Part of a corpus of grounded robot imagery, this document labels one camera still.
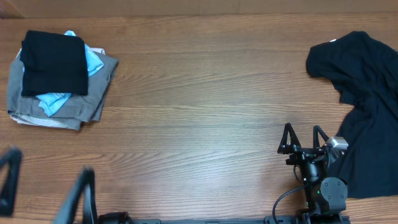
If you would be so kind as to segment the plain black t-shirt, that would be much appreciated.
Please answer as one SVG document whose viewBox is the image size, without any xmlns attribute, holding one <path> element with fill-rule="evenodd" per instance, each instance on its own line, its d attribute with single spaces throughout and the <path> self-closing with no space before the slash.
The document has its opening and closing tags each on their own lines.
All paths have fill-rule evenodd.
<svg viewBox="0 0 398 224">
<path fill-rule="evenodd" d="M 337 132 L 348 150 L 328 173 L 348 184 L 351 198 L 397 195 L 397 51 L 353 31 L 313 46 L 306 67 L 353 106 Z"/>
</svg>

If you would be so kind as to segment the black polo shirt with logo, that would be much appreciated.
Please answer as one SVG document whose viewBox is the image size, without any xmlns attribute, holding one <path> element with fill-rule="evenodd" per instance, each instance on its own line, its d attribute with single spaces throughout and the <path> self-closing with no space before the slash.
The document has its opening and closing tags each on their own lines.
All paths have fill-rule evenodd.
<svg viewBox="0 0 398 224">
<path fill-rule="evenodd" d="M 75 36 L 28 30 L 21 42 L 22 96 L 88 94 L 84 41 Z"/>
</svg>

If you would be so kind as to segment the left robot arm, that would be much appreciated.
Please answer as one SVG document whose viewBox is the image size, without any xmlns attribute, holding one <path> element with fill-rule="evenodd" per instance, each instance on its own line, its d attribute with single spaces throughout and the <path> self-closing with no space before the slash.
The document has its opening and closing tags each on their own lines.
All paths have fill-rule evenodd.
<svg viewBox="0 0 398 224">
<path fill-rule="evenodd" d="M 1 167 L 9 166 L 6 180 L 1 186 L 2 217 L 10 217 L 14 212 L 21 161 L 22 152 L 16 147 L 10 148 L 1 156 Z M 132 222 L 127 212 L 97 214 L 95 172 L 91 168 L 82 170 L 53 222 L 56 224 L 73 224 L 81 197 L 84 198 L 82 220 L 84 224 L 127 224 Z"/>
</svg>

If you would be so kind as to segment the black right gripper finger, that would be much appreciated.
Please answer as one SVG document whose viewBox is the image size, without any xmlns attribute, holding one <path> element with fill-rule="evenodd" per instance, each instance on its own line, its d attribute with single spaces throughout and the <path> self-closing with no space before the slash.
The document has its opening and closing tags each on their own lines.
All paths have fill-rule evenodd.
<svg viewBox="0 0 398 224">
<path fill-rule="evenodd" d="M 284 126 L 284 132 L 279 144 L 278 153 L 295 153 L 301 147 L 300 141 L 290 123 Z"/>
<path fill-rule="evenodd" d="M 325 132 L 322 130 L 322 128 L 319 127 L 318 125 L 315 125 L 313 127 L 313 148 L 319 148 L 320 147 L 319 136 L 325 142 L 327 142 L 327 140 L 329 140 L 329 137 L 325 134 Z"/>
</svg>

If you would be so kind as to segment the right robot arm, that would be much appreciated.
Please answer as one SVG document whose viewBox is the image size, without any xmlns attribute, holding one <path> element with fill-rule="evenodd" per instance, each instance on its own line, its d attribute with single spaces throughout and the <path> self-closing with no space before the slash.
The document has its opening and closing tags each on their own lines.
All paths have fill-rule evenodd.
<svg viewBox="0 0 398 224">
<path fill-rule="evenodd" d="M 294 175 L 301 186 L 287 191 L 275 201 L 270 222 L 350 224 L 349 217 L 341 214 L 346 210 L 348 185 L 344 180 L 328 175 L 330 165 L 347 150 L 348 143 L 343 137 L 329 137 L 319 126 L 313 127 L 312 147 L 302 147 L 292 125 L 286 123 L 277 152 L 289 155 L 285 163 L 300 170 Z M 297 210 L 295 215 L 278 217 L 278 203 L 299 190 L 304 191 L 307 207 Z"/>
</svg>

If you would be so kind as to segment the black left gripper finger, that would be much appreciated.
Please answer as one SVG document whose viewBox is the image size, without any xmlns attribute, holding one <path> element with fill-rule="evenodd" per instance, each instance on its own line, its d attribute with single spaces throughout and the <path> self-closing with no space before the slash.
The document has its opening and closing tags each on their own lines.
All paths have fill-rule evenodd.
<svg viewBox="0 0 398 224">
<path fill-rule="evenodd" d="M 83 223 L 98 224 L 98 214 L 95 202 L 95 172 L 84 168 L 69 191 L 63 205 L 60 207 L 54 224 L 72 224 L 81 196 L 83 196 Z"/>
<path fill-rule="evenodd" d="M 10 148 L 1 157 L 1 168 L 9 166 L 7 177 L 1 187 L 1 216 L 11 217 L 14 212 L 22 152 L 17 147 Z"/>
</svg>

